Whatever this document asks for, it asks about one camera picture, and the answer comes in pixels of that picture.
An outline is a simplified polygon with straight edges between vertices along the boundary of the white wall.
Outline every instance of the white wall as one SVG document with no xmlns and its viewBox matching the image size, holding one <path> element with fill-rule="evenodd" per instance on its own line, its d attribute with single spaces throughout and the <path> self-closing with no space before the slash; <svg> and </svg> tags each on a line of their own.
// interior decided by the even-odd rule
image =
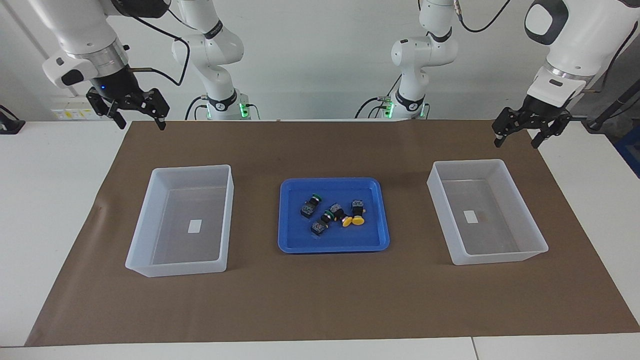
<svg viewBox="0 0 640 360">
<path fill-rule="evenodd" d="M 57 49 L 55 38 L 27 1 L 2 1 L 38 35 L 42 48 L 50 54 Z M 467 24 L 484 26 L 503 2 L 464 1 Z M 524 15 L 530 3 L 511 3 L 481 34 L 467 33 L 454 24 L 454 36 L 460 42 L 458 59 L 427 70 L 432 119 L 489 119 L 505 106 L 521 105 L 547 53 L 545 46 L 524 33 Z M 390 59 L 393 43 L 425 33 L 418 22 L 417 2 L 412 0 L 215 0 L 215 5 L 226 27 L 237 33 L 245 46 L 244 59 L 227 69 L 236 87 L 259 105 L 264 119 L 353 117 L 366 99 L 385 95 L 399 74 Z M 175 2 L 172 8 L 178 12 Z M 192 32 L 170 15 L 150 22 L 176 34 Z M 131 46 L 132 66 L 155 67 L 179 76 L 170 38 L 125 17 L 111 17 L 109 23 L 122 42 Z M 3 51 L 0 60 L 8 57 Z M 21 66 L 41 72 L 32 64 Z M 189 101 L 204 90 L 191 73 L 181 88 L 155 74 L 138 74 L 138 79 L 144 90 L 158 87 L 162 91 L 172 107 L 172 119 L 182 118 Z M 88 83 L 76 86 L 80 94 L 87 88 Z M 0 89 L 0 95 L 6 91 Z M 59 95 L 50 87 L 40 93 Z M 142 119 L 136 113 L 125 117 Z"/>
<path fill-rule="evenodd" d="M 43 54 L 0 0 L 0 104 L 23 120 L 55 119 L 49 111 L 51 97 L 72 95 L 49 82 L 40 69 L 43 61 Z"/>
</svg>

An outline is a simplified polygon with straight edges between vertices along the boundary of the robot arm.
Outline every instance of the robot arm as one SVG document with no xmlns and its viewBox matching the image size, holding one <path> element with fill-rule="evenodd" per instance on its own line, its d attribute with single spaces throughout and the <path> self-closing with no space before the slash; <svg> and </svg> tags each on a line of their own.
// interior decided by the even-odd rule
<svg viewBox="0 0 640 360">
<path fill-rule="evenodd" d="M 179 0 L 179 5 L 184 22 L 200 32 L 183 40 L 191 47 L 191 64 L 207 90 L 209 118 L 248 118 L 248 97 L 234 88 L 231 75 L 220 67 L 242 59 L 242 41 L 223 25 L 211 0 Z M 173 57 L 184 64 L 185 48 L 174 43 Z"/>
<path fill-rule="evenodd" d="M 427 35 L 397 41 L 391 50 L 391 59 L 402 70 L 402 79 L 391 99 L 388 117 L 418 116 L 429 84 L 429 76 L 422 68 L 446 65 L 456 59 L 458 42 L 451 38 L 453 17 L 453 0 L 422 0 L 420 23 Z"/>
<path fill-rule="evenodd" d="M 164 129 L 169 106 L 158 89 L 144 92 L 129 67 L 126 48 L 107 15 L 160 17 L 165 0 L 29 0 L 42 22 L 56 35 L 61 50 L 42 65 L 60 88 L 91 81 L 86 94 L 98 115 L 113 119 L 120 129 L 126 121 L 119 110 L 137 110 Z"/>
<path fill-rule="evenodd" d="M 493 123 L 495 145 L 521 129 L 539 129 L 531 142 L 560 135 L 568 103 L 584 89 L 628 36 L 640 16 L 638 0 L 535 0 L 525 18 L 529 38 L 549 46 L 519 110 L 504 108 Z"/>
</svg>

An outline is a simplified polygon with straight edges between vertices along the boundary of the green indicator light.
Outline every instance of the green indicator light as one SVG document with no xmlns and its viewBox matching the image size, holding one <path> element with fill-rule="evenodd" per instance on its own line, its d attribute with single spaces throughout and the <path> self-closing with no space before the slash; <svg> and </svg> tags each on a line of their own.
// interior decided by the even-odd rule
<svg viewBox="0 0 640 360">
<path fill-rule="evenodd" d="M 391 119 L 393 114 L 394 114 L 394 103 L 390 103 L 389 105 L 387 105 L 387 110 L 385 111 L 385 116 L 388 119 Z"/>
<path fill-rule="evenodd" d="M 246 106 L 243 103 L 240 103 L 240 115 L 242 115 L 242 117 L 249 116 L 249 110 L 247 110 Z"/>
</svg>

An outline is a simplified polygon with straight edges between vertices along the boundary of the black stand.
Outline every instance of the black stand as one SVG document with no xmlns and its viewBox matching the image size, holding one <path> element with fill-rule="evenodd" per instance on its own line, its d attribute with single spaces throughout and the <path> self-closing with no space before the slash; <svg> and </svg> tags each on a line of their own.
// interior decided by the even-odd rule
<svg viewBox="0 0 640 360">
<path fill-rule="evenodd" d="M 0 111 L 0 135 L 16 135 L 24 126 L 23 120 L 11 120 Z"/>
<path fill-rule="evenodd" d="M 616 111 L 618 111 L 624 104 L 626 104 L 638 92 L 640 92 L 640 79 L 638 79 L 633 85 L 631 85 L 631 87 L 628 88 L 627 91 L 624 92 L 624 94 L 620 95 L 618 100 L 613 102 L 613 104 L 609 105 L 609 107 L 602 114 L 600 114 L 600 116 L 597 117 L 593 122 L 589 123 L 584 121 L 583 124 L 585 125 L 585 128 L 587 129 L 587 131 L 589 131 L 592 134 L 597 133 L 602 128 L 602 124 L 604 124 L 605 121 L 613 117 L 616 117 L 622 112 L 626 111 L 626 110 L 623 110 L 620 113 L 615 114 Z"/>
</svg>

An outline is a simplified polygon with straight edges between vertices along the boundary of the black cable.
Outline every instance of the black cable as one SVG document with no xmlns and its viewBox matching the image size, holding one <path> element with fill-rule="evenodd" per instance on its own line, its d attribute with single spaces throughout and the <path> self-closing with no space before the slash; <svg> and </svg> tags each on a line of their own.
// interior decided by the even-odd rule
<svg viewBox="0 0 640 360">
<path fill-rule="evenodd" d="M 377 101 L 378 98 L 377 97 L 372 97 L 371 99 L 367 100 L 364 102 L 364 104 L 362 104 L 362 106 L 360 107 L 360 109 L 358 109 L 358 112 L 356 113 L 356 116 L 354 116 L 354 119 L 357 119 L 358 116 L 360 116 L 360 112 L 362 112 L 362 109 L 364 109 L 365 106 L 367 106 L 370 102 L 374 102 Z"/>
<path fill-rule="evenodd" d="M 20 120 L 20 119 L 18 119 L 17 116 L 15 116 L 14 113 L 11 112 L 11 110 L 5 108 L 3 105 L 0 105 L 0 109 L 4 110 L 4 112 L 6 112 L 7 114 L 13 116 L 15 118 L 15 120 Z"/>
<path fill-rule="evenodd" d="M 384 109 L 385 106 L 376 106 L 375 108 L 371 109 L 371 111 L 369 112 L 369 116 L 367 116 L 367 119 L 371 119 L 371 114 L 373 114 L 374 111 L 376 111 L 376 109 L 378 109 L 378 111 L 380 111 L 380 109 Z"/>
<path fill-rule="evenodd" d="M 191 104 L 189 104 L 189 107 L 187 108 L 187 113 L 184 114 L 184 120 L 187 121 L 189 120 L 189 114 L 191 113 L 191 108 L 193 107 L 193 105 L 198 101 L 198 100 L 203 100 L 202 96 L 198 96 L 197 98 L 193 99 L 191 101 Z"/>
<path fill-rule="evenodd" d="M 398 85 L 398 82 L 400 82 L 401 78 L 402 78 L 402 74 L 398 75 L 396 82 L 391 86 L 391 89 L 389 89 L 389 91 L 387 92 L 387 96 L 391 95 L 391 92 L 394 91 L 394 89 L 396 88 L 396 85 Z M 376 119 L 378 118 L 379 114 L 380 114 L 380 109 L 378 108 L 378 110 L 376 111 Z"/>
<path fill-rule="evenodd" d="M 604 72 L 604 77 L 602 78 L 602 86 L 600 86 L 600 89 L 599 90 L 589 89 L 589 90 L 585 90 L 585 92 L 593 92 L 594 94 L 599 94 L 602 92 L 602 90 L 604 90 L 605 86 L 607 86 L 607 79 L 609 79 L 609 72 L 611 71 L 613 64 L 618 59 L 618 56 L 622 52 L 622 49 L 625 48 L 629 40 L 631 40 L 631 38 L 634 36 L 634 33 L 636 32 L 637 29 L 638 29 L 638 21 L 636 21 L 636 23 L 634 24 L 634 28 L 631 30 L 631 32 L 629 33 L 625 41 L 622 43 L 622 45 L 620 45 L 620 47 L 616 51 L 616 54 L 613 56 L 613 58 L 611 58 L 611 61 L 609 62 L 609 66 L 607 67 L 607 70 L 605 70 Z"/>
<path fill-rule="evenodd" d="M 609 120 L 609 119 L 613 119 L 614 117 L 616 117 L 616 116 L 618 116 L 618 115 L 620 115 L 620 114 L 622 114 L 622 113 L 626 113 L 629 109 L 633 108 L 633 107 L 638 103 L 638 101 L 640 101 L 640 97 L 638 97 L 638 98 L 636 99 L 636 101 L 632 102 L 632 103 L 631 103 L 631 105 L 629 105 L 629 107 L 628 107 L 628 108 L 626 108 L 626 109 L 624 109 L 624 110 L 620 110 L 620 112 L 618 112 L 618 113 L 616 113 L 616 114 L 614 114 L 614 115 L 611 115 L 610 117 L 607 117 L 607 120 Z"/>
<path fill-rule="evenodd" d="M 498 17 L 500 17 L 500 14 L 502 14 L 502 12 L 504 11 L 504 9 L 507 7 L 507 5 L 511 2 L 511 0 L 507 0 L 504 5 L 502 5 L 502 8 L 500 8 L 500 11 L 498 11 L 497 14 L 495 14 L 495 16 L 493 17 L 493 19 L 483 28 L 478 29 L 478 30 L 474 30 L 474 29 L 470 29 L 466 24 L 465 21 L 462 19 L 462 13 L 460 13 L 460 15 L 458 15 L 458 20 L 460 20 L 460 24 L 462 24 L 462 27 L 465 28 L 465 30 L 471 32 L 471 33 L 481 33 L 484 30 L 487 30 L 491 25 L 493 25 L 493 23 L 498 19 Z"/>
<path fill-rule="evenodd" d="M 260 110 L 258 109 L 258 107 L 255 104 L 247 104 L 246 106 L 247 106 L 247 108 L 251 108 L 253 106 L 255 108 L 256 114 L 258 114 L 258 120 L 262 120 L 262 118 L 260 118 Z"/>
<path fill-rule="evenodd" d="M 195 110 L 193 110 L 193 120 L 197 121 L 198 120 L 198 109 L 200 108 L 207 108 L 206 105 L 198 105 L 196 106 Z"/>
<path fill-rule="evenodd" d="M 178 15 L 176 15 L 173 11 L 171 11 L 171 9 L 167 9 L 167 11 L 169 11 L 169 13 L 175 17 L 176 20 L 178 20 L 179 23 L 181 23 L 182 25 L 185 25 L 187 28 L 198 31 L 198 29 L 194 28 L 193 26 L 190 26 L 189 24 L 187 24 L 186 22 L 182 21 L 182 19 L 180 19 L 178 17 Z"/>
<path fill-rule="evenodd" d="M 139 17 L 135 17 L 132 16 L 133 19 L 136 19 L 138 22 L 152 28 L 153 30 L 156 30 L 157 32 L 159 32 L 160 34 L 166 35 L 170 38 L 173 38 L 174 41 L 179 41 L 182 42 L 186 47 L 187 47 L 187 56 L 184 60 L 184 67 L 182 68 L 182 75 L 180 76 L 180 81 L 176 81 L 173 78 L 171 78 L 169 75 L 165 74 L 164 72 L 161 72 L 160 70 L 156 70 L 156 69 L 151 69 L 151 72 L 155 72 L 156 74 L 160 74 L 164 77 L 166 77 L 167 79 L 169 79 L 172 83 L 174 83 L 176 86 L 181 86 L 182 82 L 184 81 L 184 75 L 187 72 L 187 65 L 189 65 L 189 57 L 191 56 L 191 47 L 189 46 L 189 43 L 184 41 L 183 39 L 181 39 L 180 37 L 177 37 L 171 33 L 166 32 L 165 30 L 162 30 L 161 28 L 158 28 L 156 26 L 153 26 L 151 24 L 149 24 L 148 22 L 142 20 Z"/>
</svg>

